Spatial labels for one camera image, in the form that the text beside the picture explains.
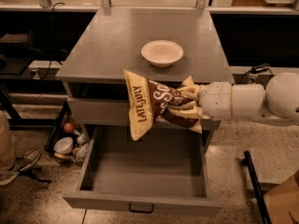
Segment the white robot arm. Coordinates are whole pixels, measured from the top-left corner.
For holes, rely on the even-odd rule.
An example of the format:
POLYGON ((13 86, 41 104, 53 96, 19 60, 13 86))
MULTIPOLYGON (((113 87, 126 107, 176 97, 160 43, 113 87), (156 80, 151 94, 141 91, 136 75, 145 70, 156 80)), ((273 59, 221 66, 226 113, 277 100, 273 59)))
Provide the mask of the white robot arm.
POLYGON ((185 119, 248 118, 268 125, 299 124, 299 75, 295 73, 277 74, 266 87, 212 82, 200 90, 198 99, 191 109, 169 106, 168 110, 185 119))

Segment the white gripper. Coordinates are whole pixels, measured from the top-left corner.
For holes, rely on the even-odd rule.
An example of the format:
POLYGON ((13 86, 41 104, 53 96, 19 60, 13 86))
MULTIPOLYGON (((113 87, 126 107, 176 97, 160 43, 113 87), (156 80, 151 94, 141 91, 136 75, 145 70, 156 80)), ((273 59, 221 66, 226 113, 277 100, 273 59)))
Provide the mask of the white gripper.
POLYGON ((231 117, 232 85, 228 82, 212 82, 208 85, 191 85, 178 89, 192 100, 200 99, 200 106, 191 101, 181 106, 169 106, 169 111, 185 119, 224 120, 231 117))

